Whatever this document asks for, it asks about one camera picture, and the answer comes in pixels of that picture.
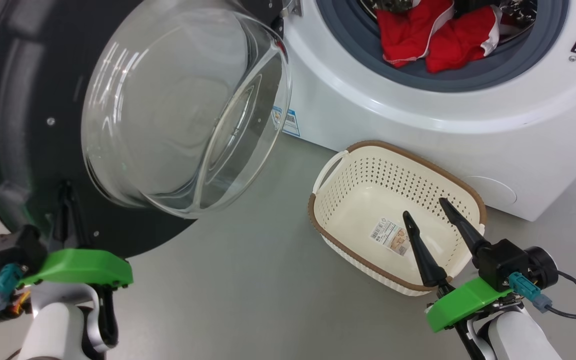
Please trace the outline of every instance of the brown basket rim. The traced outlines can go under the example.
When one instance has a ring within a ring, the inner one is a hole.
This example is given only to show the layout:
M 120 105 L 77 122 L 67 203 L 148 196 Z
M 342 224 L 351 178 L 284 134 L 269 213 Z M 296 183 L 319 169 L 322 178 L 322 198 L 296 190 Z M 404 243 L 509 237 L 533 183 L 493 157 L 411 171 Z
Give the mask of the brown basket rim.
M 408 158 L 414 162 L 417 162 L 418 164 L 421 164 L 422 166 L 427 167 L 428 169 L 434 171 L 435 173 L 437 173 L 437 174 L 443 176 L 444 178 L 447 178 L 451 182 L 457 184 L 460 188 L 464 189 L 464 191 L 466 191 L 468 194 L 470 194 L 473 197 L 473 199 L 475 199 L 475 203 L 477 203 L 477 207 L 479 210 L 479 223 L 486 225 L 486 221 L 487 221 L 486 205 L 484 205 L 482 197 L 480 196 L 480 194 L 477 193 L 477 191 L 475 191 L 475 189 L 473 189 L 468 184 L 463 182 L 460 178 L 457 178 L 452 173 L 449 173 L 448 171 L 444 170 L 443 168 L 437 166 L 436 164 L 433 164 L 432 162 L 430 162 L 426 159 L 423 159 L 422 157 L 414 155 L 413 153 L 410 153 L 410 152 L 408 152 L 408 151 L 406 151 L 400 147 L 397 147 L 395 145 L 391 145 L 391 144 L 384 142 L 384 141 L 379 141 L 379 140 L 359 141 L 358 143 L 355 143 L 355 144 L 348 146 L 348 148 L 346 150 L 348 151 L 348 153 L 352 153 L 353 151 L 358 150 L 359 148 L 365 148 L 367 146 L 376 146 L 378 148 L 384 148 L 386 150 L 392 151 L 393 153 L 397 153 L 399 155 L 402 155 L 402 157 L 405 157 L 405 158 Z M 372 262 L 364 259 L 362 256 L 359 256 L 358 253 L 350 250 L 347 246 L 345 246 L 338 239 L 336 239 L 333 235 L 331 235 L 328 231 L 326 231 L 320 225 L 320 223 L 317 221 L 317 218 L 315 217 L 315 199 L 316 198 L 317 198 L 317 196 L 314 193 L 312 193 L 312 194 L 310 194 L 310 198 L 308 199 L 308 217 L 310 218 L 310 223 L 313 225 L 313 227 L 320 234 L 322 234 L 326 239 L 328 239 L 328 241 L 330 241 L 332 244 L 334 244 L 334 246 L 341 249 L 341 251 L 348 254 L 350 257 L 357 260 L 358 262 L 360 262 L 361 264 L 366 266 L 368 269 L 371 269 L 371 271 L 374 271 L 377 274 L 383 276 L 384 278 L 391 280 L 394 283 L 397 283 L 399 285 L 402 285 L 403 287 L 406 287 L 410 290 L 415 290 L 418 292 L 430 292 L 434 289 L 434 287 L 425 287 L 423 285 L 416 285 L 416 284 L 412 284 L 411 282 L 402 280 L 401 278 L 398 278 L 397 276 L 395 276 L 395 275 L 393 275 L 387 271 L 384 271 L 384 269 L 382 269 L 379 266 L 373 264 Z M 452 276 L 448 276 L 447 280 L 448 280 L 448 282 L 451 282 L 453 280 Z

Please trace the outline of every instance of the barcode label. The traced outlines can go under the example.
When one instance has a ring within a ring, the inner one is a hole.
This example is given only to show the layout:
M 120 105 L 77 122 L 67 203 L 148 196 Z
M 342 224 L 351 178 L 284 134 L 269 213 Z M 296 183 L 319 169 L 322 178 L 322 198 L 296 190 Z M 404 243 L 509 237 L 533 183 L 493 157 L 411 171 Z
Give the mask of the barcode label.
M 297 114 L 295 110 L 288 109 L 288 113 L 286 113 L 286 121 L 283 123 L 283 132 L 288 133 L 290 135 L 294 135 L 295 137 L 301 137 L 302 134 L 299 132 L 299 123 L 297 123 Z
M 409 249 L 410 242 L 406 231 L 386 218 L 379 219 L 370 233 L 370 238 L 401 256 L 406 255 Z
M 374 230 L 372 231 L 372 234 L 370 235 L 371 238 L 373 238 L 374 240 L 377 240 L 377 237 L 379 237 L 379 234 L 382 232 L 382 230 L 384 230 L 384 227 L 386 227 L 385 223 L 378 223 L 377 227 L 374 228 Z

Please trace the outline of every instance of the red cloth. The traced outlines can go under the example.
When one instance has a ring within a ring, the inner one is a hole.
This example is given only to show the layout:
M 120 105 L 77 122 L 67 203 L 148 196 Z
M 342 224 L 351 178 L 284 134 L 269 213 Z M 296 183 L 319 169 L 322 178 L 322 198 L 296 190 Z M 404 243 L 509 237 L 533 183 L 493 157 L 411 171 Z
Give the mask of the red cloth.
M 499 43 L 502 13 L 496 6 L 484 6 L 451 19 L 430 39 L 425 60 L 429 73 L 461 69 L 471 61 L 487 57 Z
M 431 36 L 452 19 L 453 0 L 414 0 L 405 13 L 376 10 L 383 59 L 395 68 L 428 55 Z

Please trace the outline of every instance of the gray floor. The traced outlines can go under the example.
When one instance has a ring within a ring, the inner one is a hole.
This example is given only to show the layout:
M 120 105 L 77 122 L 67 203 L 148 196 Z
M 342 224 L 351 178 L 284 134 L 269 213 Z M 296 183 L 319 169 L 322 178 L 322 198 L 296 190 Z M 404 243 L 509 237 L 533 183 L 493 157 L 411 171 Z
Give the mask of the gray floor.
M 425 322 L 434 295 L 384 287 L 311 226 L 308 196 L 332 155 L 281 136 L 231 207 L 131 259 L 135 285 L 115 295 L 120 337 L 108 359 L 465 359 L 456 333 L 432 333 Z M 542 246 L 576 276 L 576 182 L 533 223 L 489 209 L 486 235 Z M 473 277 L 469 267 L 455 281 Z M 574 285 L 562 280 L 546 294 L 576 312 Z M 576 320 L 531 313 L 561 357 L 576 358 Z M 27 325 L 0 325 L 0 358 L 21 344 Z

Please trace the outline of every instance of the washing machine door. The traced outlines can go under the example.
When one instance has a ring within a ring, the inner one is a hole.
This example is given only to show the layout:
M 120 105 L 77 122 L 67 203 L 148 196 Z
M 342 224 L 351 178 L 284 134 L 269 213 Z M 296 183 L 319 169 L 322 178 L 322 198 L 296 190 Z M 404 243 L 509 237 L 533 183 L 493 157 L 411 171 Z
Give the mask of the washing machine door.
M 121 205 L 197 218 L 256 176 L 290 91 L 281 38 L 236 3 L 146 0 L 114 32 L 88 83 L 87 170 Z
M 226 207 L 291 95 L 257 19 L 229 0 L 0 0 L 2 223 L 50 234 L 66 183 L 92 246 L 130 257 Z

